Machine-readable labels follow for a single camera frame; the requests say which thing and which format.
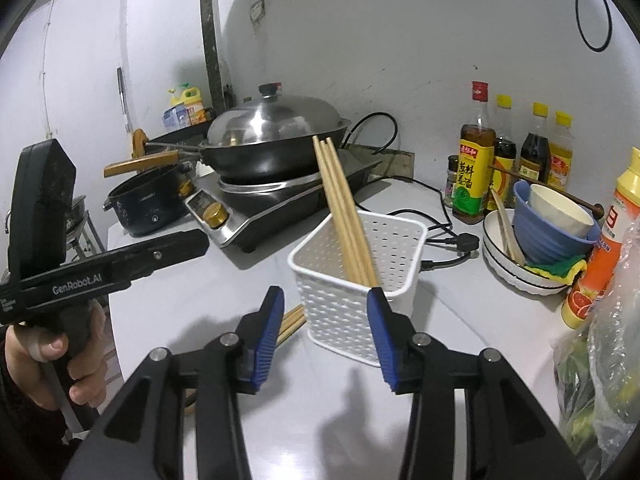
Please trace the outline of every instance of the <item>seasoning bottle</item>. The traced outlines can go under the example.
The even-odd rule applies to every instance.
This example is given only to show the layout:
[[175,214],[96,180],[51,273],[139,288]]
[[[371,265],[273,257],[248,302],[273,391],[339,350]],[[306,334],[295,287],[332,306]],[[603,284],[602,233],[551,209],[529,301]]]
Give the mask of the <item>seasoning bottle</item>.
[[571,161],[574,158],[574,136],[571,133],[571,115],[556,111],[556,127],[549,137],[549,151],[551,153],[551,165],[549,177],[546,181],[556,189],[566,188],[566,181],[571,170]]
[[453,192],[456,188],[456,174],[458,173],[458,156],[449,155],[447,167],[447,183],[444,187],[444,205],[451,207],[453,205]]
[[453,195],[453,216],[466,224],[483,218],[486,196],[491,184],[495,130],[490,126],[488,84],[473,81],[472,98],[476,103],[471,120],[460,129],[458,174]]
[[[495,112],[495,133],[498,135],[495,139],[494,166],[505,170],[513,169],[518,155],[516,143],[511,140],[511,96],[498,94],[496,96],[496,112]],[[511,189],[513,188],[513,178],[511,175],[501,173],[494,170],[494,177],[491,187],[502,199],[502,203],[507,206]],[[489,195],[486,202],[484,214],[497,209],[495,200]]]
[[549,141],[546,132],[546,116],[549,107],[533,103],[533,131],[520,150],[518,173],[540,182],[546,182],[549,174]]
[[633,148],[631,164],[620,175],[613,192],[609,212],[602,232],[591,252],[587,270],[575,282],[564,300],[562,320],[571,328],[578,328],[604,296],[622,251],[626,230],[640,214],[640,150]]

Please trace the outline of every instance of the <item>tabletop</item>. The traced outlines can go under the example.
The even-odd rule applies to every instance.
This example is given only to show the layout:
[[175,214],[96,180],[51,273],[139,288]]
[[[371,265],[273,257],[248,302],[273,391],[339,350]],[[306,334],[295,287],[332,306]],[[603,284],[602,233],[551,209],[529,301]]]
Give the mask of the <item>tabletop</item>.
[[[416,208],[444,219],[435,193],[402,182],[373,184],[356,195],[368,209],[387,213]],[[157,346],[174,353],[202,348],[240,317],[257,310],[270,285],[283,288],[286,310],[300,302],[287,265],[290,251],[327,215],[319,212],[270,238],[256,251],[211,245],[196,260],[161,269],[110,295],[113,335],[126,380]],[[184,218],[156,236],[195,228]],[[457,233],[481,227],[454,220]],[[140,241],[121,225],[109,231],[109,248]],[[451,250],[427,246],[423,257],[447,260]],[[558,418],[551,342],[568,332],[559,296],[539,298],[501,282],[476,255],[460,266],[424,272],[412,322],[451,349],[478,354],[499,349],[553,420]],[[244,438],[256,479],[398,476],[411,409],[395,396],[379,368],[316,346],[300,329],[274,356],[270,376],[255,397],[240,396]],[[456,470],[464,478],[464,397],[456,392]],[[185,478],[197,478],[194,420],[185,421]]]

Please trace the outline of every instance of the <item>transparent plastic bag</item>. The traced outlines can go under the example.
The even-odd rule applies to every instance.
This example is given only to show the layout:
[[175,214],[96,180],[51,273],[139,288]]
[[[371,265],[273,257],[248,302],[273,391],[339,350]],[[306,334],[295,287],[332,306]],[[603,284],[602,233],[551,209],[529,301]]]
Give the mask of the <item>transparent plastic bag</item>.
[[598,310],[554,348],[559,429],[588,480],[615,460],[640,421],[640,222]]

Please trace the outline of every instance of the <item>stainless steel lid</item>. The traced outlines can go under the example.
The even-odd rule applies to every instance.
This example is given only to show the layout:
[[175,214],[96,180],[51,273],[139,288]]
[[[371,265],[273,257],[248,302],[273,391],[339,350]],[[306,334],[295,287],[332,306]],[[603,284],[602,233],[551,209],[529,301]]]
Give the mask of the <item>stainless steel lid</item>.
[[276,90],[274,84],[262,85],[262,96],[257,101],[249,101],[217,117],[207,133],[208,147],[229,148],[320,135],[350,124],[322,99],[280,95]]

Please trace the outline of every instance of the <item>metal screw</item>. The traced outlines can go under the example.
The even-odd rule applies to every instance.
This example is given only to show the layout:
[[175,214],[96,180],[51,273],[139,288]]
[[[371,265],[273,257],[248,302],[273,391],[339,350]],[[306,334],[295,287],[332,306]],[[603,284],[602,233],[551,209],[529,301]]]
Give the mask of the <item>metal screw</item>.
[[220,336],[220,342],[223,346],[233,346],[238,341],[240,341],[240,338],[235,332],[227,332],[226,334]]
[[414,336],[411,338],[411,341],[413,341],[418,346],[427,346],[431,343],[431,337],[429,336],[429,334],[425,334],[424,332],[418,332],[414,334]]
[[495,363],[500,360],[502,354],[495,348],[486,348],[482,351],[482,357],[484,357],[490,363]]
[[149,352],[149,357],[151,357],[152,361],[162,361],[166,356],[167,356],[168,352],[166,351],[166,348],[154,348],[151,352]]

